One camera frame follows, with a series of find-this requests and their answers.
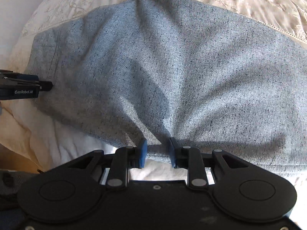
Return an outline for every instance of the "white duvet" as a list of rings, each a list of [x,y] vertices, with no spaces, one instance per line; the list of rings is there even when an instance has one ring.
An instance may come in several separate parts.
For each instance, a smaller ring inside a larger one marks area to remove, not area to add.
[[[35,35],[62,22],[84,15],[103,5],[124,0],[44,0],[24,26],[12,50],[7,67],[23,72],[28,64]],[[240,13],[278,30],[307,48],[307,0],[198,0]],[[112,153],[115,148],[106,145],[73,127],[63,125],[32,106],[30,100],[2,101],[0,115],[0,143],[31,160],[42,170],[48,170],[95,149]],[[136,180],[185,179],[185,170],[173,170],[169,164],[146,161],[143,170],[133,170]],[[289,180],[298,191],[298,202],[291,215],[303,229],[307,222],[307,174],[298,174]]]

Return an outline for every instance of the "dark gray cloth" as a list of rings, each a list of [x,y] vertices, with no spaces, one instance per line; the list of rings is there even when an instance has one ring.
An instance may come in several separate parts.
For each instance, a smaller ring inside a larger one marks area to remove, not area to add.
[[[17,193],[23,183],[36,175],[34,173],[0,170],[0,196]]]
[[[224,149],[275,173],[307,168],[306,50],[194,0],[127,0],[38,34],[36,106],[117,147],[167,139]]]

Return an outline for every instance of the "screw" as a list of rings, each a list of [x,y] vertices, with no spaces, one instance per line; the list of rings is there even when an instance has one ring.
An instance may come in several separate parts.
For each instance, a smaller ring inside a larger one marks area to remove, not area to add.
[[[205,186],[207,184],[207,182],[204,179],[194,179],[192,180],[192,185],[196,186],[196,187],[202,187]]]
[[[159,189],[161,189],[161,186],[159,186],[159,185],[154,185],[154,186],[153,186],[153,189],[154,189],[154,190],[159,190]]]
[[[122,180],[120,179],[108,180],[108,185],[111,187],[119,187],[120,185],[122,185]]]

